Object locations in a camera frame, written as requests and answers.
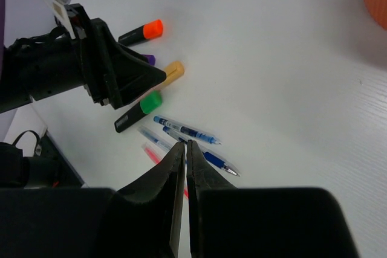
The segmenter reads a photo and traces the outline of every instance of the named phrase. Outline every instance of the green marker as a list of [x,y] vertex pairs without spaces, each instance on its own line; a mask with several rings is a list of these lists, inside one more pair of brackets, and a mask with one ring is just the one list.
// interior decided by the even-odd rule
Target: green marker
[[134,105],[127,113],[123,114],[116,122],[114,122],[115,131],[121,133],[125,129],[132,126],[143,117],[147,116],[154,109],[163,103],[163,99],[159,92],[151,92],[143,100]]

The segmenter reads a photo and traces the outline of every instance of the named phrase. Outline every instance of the light blue pen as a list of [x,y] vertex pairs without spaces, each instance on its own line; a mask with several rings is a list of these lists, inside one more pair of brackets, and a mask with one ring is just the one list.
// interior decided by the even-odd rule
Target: light blue pen
[[147,139],[156,144],[159,148],[163,149],[165,152],[169,152],[172,149],[172,145],[170,145],[167,141],[158,137],[155,133],[150,131],[148,128],[140,126],[138,131],[144,135]]
[[[188,143],[188,140],[185,136],[182,136],[182,134],[179,134],[177,131],[174,131],[173,129],[171,129],[169,127],[164,126],[163,131],[177,141],[182,141],[185,144]],[[206,149],[205,147],[203,147],[201,145],[199,145],[199,147],[204,155],[204,158],[209,163],[212,163],[217,168],[224,170],[225,172],[231,173],[232,175],[240,176],[236,171],[232,170],[231,167],[228,166],[226,162],[224,162],[220,158],[216,157],[214,154],[210,153],[208,151],[208,149]]]
[[205,141],[207,143],[210,143],[210,144],[221,144],[219,139],[217,139],[214,136],[206,135],[204,133],[200,133],[200,132],[198,132],[196,130],[193,130],[191,128],[188,128],[187,126],[184,126],[182,124],[179,124],[179,123],[176,123],[176,122],[169,121],[167,119],[161,118],[160,116],[155,116],[153,118],[153,121],[155,121],[156,123],[160,123],[161,125],[164,125],[166,127],[175,129],[176,131],[179,131],[181,133],[187,134],[188,136],[192,136],[192,137],[195,137],[197,139],[203,140],[203,141]]

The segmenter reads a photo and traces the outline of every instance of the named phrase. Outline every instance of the purple marker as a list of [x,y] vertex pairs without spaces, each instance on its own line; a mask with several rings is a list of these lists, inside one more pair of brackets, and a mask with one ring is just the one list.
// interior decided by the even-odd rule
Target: purple marker
[[151,66],[154,66],[156,64],[156,58],[153,54],[143,54],[143,56],[148,59],[148,63]]

